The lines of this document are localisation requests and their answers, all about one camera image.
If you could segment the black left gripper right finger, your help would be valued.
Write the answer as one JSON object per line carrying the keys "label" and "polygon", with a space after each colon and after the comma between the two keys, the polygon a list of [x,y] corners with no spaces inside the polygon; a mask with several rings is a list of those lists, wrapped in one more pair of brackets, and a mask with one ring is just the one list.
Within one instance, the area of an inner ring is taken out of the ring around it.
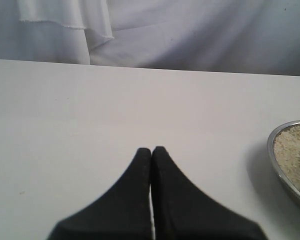
{"label": "black left gripper right finger", "polygon": [[151,198],[157,240],[265,240],[255,222],[196,187],[163,146],[151,157]]}

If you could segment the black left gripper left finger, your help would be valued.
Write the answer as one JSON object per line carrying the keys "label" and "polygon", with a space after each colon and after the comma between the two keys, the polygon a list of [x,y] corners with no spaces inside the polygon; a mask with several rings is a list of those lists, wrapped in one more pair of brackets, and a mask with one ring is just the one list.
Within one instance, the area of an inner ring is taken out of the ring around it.
{"label": "black left gripper left finger", "polygon": [[128,168],[100,198],[59,221],[50,240],[150,240],[152,153],[139,148]]}

